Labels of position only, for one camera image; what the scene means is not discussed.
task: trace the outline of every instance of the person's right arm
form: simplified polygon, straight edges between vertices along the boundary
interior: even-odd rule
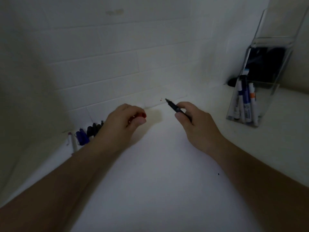
[[[309,188],[269,167],[220,133],[209,113],[189,102],[178,103],[192,117],[175,117],[188,140],[210,155],[253,210],[266,231],[309,231]]]

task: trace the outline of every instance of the person's left arm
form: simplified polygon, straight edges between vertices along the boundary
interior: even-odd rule
[[[97,169],[127,146],[136,128],[146,122],[145,117],[139,107],[119,106],[90,143],[0,208],[0,231],[62,229]]]

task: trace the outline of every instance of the hand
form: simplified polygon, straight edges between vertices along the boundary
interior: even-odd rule
[[[184,114],[177,112],[175,117],[182,124],[189,142],[204,153],[211,154],[226,139],[222,136],[209,113],[203,112],[190,102],[180,102],[179,108],[186,109],[192,123]]]
[[[117,107],[108,115],[92,145],[99,152],[115,153],[123,150],[137,127],[146,123],[145,118],[146,113],[140,107],[128,104]]]

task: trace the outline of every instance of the black pen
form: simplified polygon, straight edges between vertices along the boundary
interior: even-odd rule
[[[176,106],[172,101],[169,101],[168,99],[165,99],[168,102],[168,105],[175,111],[175,112],[181,112],[183,113],[186,117],[189,118],[190,122],[192,122],[192,118],[185,114],[178,106]]]

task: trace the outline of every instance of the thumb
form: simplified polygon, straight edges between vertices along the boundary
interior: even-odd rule
[[[177,113],[175,113],[175,117],[179,121],[179,123],[183,126],[183,128],[186,132],[192,126],[188,117],[186,117],[183,113],[177,112]]]
[[[143,117],[136,117],[134,118],[131,123],[128,126],[128,129],[130,130],[130,132],[134,133],[135,130],[141,126],[142,124],[146,123],[146,119]]]

